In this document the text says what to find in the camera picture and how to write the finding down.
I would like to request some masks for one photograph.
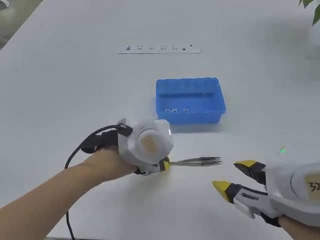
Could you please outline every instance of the yellow fingertip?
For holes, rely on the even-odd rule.
[[[234,164],[241,164],[249,168],[255,163],[257,163],[257,161],[255,160],[245,160],[245,161],[236,161]]]
[[[226,190],[231,185],[231,182],[228,181],[212,181],[212,185],[215,187],[215,189],[220,193],[220,195],[228,202],[230,203]]]
[[[164,169],[165,169],[166,171],[170,169],[170,162],[168,162],[168,161],[165,161],[165,162],[164,162]]]

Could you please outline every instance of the black cable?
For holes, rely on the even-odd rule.
[[[104,126],[104,127],[100,128],[100,129],[94,131],[94,132],[91,133],[89,136],[87,136],[87,137],[85,138],[85,140],[83,140],[83,141],[80,143],[80,145],[73,151],[73,153],[71,153],[70,157],[68,158],[68,160],[67,160],[66,163],[65,163],[64,169],[67,169],[67,168],[69,167],[69,164],[70,164],[71,160],[74,158],[74,156],[77,154],[77,152],[79,152],[79,150],[81,149],[81,146],[84,144],[84,142],[85,142],[88,138],[90,138],[90,137],[92,137],[92,136],[94,136],[94,135],[96,135],[96,134],[98,134],[98,133],[101,133],[101,132],[103,132],[103,131],[109,130],[109,129],[117,129],[117,127],[118,127],[118,125]],[[72,227],[71,227],[71,225],[70,225],[69,211],[67,211],[67,212],[65,213],[65,219],[66,219],[66,225],[68,226],[68,229],[69,229],[69,232],[70,232],[71,239],[72,239],[72,240],[76,240],[75,235],[74,235],[74,232],[73,232]]]

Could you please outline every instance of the wrist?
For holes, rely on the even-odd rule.
[[[90,168],[100,183],[132,174],[137,167],[125,163],[119,156],[118,149],[101,149],[88,157],[80,166]]]
[[[78,164],[66,169],[82,186],[92,189],[103,182],[101,177],[96,173],[95,169],[86,164]]]

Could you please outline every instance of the small white object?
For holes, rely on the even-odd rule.
[[[255,219],[256,218],[254,213],[251,212],[251,210],[246,205],[241,203],[236,198],[233,199],[233,203],[234,203],[234,205],[236,206],[237,209],[239,209],[243,214],[247,215],[249,218],[251,218],[251,219]]]
[[[122,46],[118,54],[200,54],[201,49],[193,44],[140,44]]]

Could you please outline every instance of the green leaf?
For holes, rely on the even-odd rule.
[[[320,4],[316,7],[314,11],[314,18],[312,26],[315,25],[320,20]]]
[[[303,6],[306,8],[310,3],[312,3],[314,0],[303,0]]]

